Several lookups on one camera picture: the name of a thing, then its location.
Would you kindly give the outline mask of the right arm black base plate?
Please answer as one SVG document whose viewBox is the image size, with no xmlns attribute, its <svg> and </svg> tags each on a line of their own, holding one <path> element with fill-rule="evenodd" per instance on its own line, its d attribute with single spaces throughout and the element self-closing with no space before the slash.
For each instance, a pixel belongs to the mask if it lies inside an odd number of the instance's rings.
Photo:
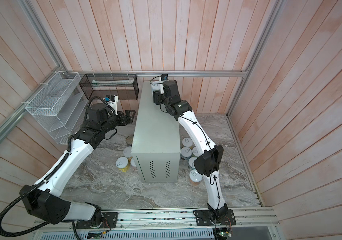
<svg viewBox="0 0 342 240">
<path fill-rule="evenodd" d="M 233 210 L 216 215 L 209 210 L 195 210 L 193 214 L 198 226 L 235 226 L 236 219 Z"/>
</svg>

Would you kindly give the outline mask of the pink can pull-tab lid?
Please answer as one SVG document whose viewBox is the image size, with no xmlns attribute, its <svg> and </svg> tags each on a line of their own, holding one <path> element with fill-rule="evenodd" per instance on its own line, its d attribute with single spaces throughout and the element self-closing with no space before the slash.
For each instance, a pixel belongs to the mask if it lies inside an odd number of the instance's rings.
<svg viewBox="0 0 342 240">
<path fill-rule="evenodd" d="M 135 161 L 134 161 L 134 158 L 132 158 L 132 159 L 130 160 L 130 165 L 131 165 L 131 168 L 132 168 L 134 171 L 137 170 L 137 167 L 136 167 L 136 163 L 135 163 Z"/>
</svg>

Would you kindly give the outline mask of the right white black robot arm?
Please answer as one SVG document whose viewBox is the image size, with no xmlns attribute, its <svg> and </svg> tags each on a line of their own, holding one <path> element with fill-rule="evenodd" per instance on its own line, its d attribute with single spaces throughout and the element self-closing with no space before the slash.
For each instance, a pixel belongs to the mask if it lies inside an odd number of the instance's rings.
<svg viewBox="0 0 342 240">
<path fill-rule="evenodd" d="M 176 81 L 163 80 L 150 82 L 153 102 L 164 106 L 165 112 L 173 116 L 186 130 L 198 150 L 194 161 L 197 172 L 202 175 L 208 193 L 208 213 L 214 223 L 225 217 L 228 205 L 223 197 L 219 169 L 224 148 L 217 145 L 204 131 L 188 101 L 182 100 Z"/>
</svg>

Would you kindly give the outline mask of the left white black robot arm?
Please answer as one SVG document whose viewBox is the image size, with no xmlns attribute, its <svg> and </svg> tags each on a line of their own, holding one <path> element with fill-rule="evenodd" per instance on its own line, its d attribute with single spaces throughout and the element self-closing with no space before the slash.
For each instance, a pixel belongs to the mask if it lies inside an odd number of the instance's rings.
<svg viewBox="0 0 342 240">
<path fill-rule="evenodd" d="M 25 185 L 21 191 L 28 214 L 50 224 L 85 221 L 92 228 L 102 224 L 101 208 L 90 203 L 76 203 L 60 196 L 81 163 L 105 140 L 108 132 L 116 134 L 118 126 L 130 125 L 134 110 L 110 115 L 110 106 L 96 104 L 86 110 L 81 128 L 68 138 L 67 150 L 54 166 L 34 185 Z"/>
</svg>

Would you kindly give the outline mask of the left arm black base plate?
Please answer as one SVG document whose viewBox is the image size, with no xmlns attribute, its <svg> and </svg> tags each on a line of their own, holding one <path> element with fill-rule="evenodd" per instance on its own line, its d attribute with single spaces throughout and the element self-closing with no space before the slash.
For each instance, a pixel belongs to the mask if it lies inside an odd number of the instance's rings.
<svg viewBox="0 0 342 240">
<path fill-rule="evenodd" d="M 75 227 L 77 229 L 114 229 L 118 220 L 118 212 L 101 212 L 96 214 L 89 221 L 77 221 Z"/>
</svg>

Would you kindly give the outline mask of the yellow can pull-tab lid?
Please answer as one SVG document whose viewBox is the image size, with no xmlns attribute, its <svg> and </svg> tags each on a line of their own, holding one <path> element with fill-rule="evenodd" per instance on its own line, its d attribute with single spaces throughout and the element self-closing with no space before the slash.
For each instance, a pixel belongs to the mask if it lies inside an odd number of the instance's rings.
<svg viewBox="0 0 342 240">
<path fill-rule="evenodd" d="M 126 157 L 120 157 L 116 160 L 115 165 L 121 172 L 126 172 L 130 167 L 130 162 Z"/>
</svg>

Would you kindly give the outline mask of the green white can pull-tab lid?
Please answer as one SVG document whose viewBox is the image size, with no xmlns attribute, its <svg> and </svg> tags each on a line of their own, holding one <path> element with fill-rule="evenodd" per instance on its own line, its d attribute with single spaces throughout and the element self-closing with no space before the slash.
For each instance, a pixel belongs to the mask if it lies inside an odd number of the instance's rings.
<svg viewBox="0 0 342 240">
<path fill-rule="evenodd" d="M 154 82 L 151 82 L 150 85 L 151 85 L 152 93 L 160 92 L 161 94 L 163 94 L 164 90 L 163 90 L 162 81 L 154 81 Z"/>
</svg>

